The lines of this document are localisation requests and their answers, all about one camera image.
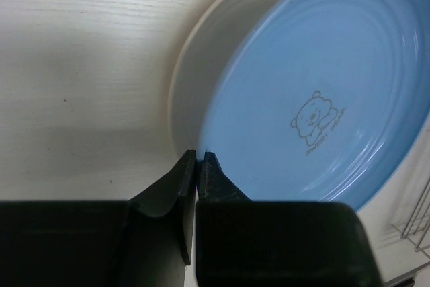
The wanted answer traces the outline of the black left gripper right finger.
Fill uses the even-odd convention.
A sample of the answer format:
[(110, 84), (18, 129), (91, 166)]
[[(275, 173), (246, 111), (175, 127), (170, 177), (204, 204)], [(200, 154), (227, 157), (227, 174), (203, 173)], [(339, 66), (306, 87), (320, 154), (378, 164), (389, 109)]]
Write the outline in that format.
[(198, 181), (199, 286), (381, 286), (365, 229), (338, 202), (254, 202), (206, 153)]

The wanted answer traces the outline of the cream bear plate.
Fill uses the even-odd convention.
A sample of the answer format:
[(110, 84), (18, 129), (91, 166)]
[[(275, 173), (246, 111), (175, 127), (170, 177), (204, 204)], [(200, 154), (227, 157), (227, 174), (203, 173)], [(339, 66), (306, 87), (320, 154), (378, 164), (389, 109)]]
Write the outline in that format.
[(204, 115), (235, 50), (280, 0), (214, 0), (192, 28), (173, 69), (167, 101), (176, 156), (197, 149)]

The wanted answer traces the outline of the blue plate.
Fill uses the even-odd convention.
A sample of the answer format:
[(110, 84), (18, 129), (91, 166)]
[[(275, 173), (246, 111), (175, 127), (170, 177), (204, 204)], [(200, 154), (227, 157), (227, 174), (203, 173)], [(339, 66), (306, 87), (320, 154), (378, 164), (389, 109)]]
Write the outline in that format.
[(429, 0), (281, 0), (225, 68), (198, 158), (252, 200), (365, 206), (429, 117)]

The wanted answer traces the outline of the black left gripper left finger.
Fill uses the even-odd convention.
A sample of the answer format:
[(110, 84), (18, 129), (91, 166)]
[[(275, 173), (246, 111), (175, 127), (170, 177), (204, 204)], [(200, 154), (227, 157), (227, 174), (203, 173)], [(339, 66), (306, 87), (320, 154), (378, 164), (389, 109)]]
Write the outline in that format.
[(3, 201), (2, 286), (182, 286), (196, 153), (129, 200)]

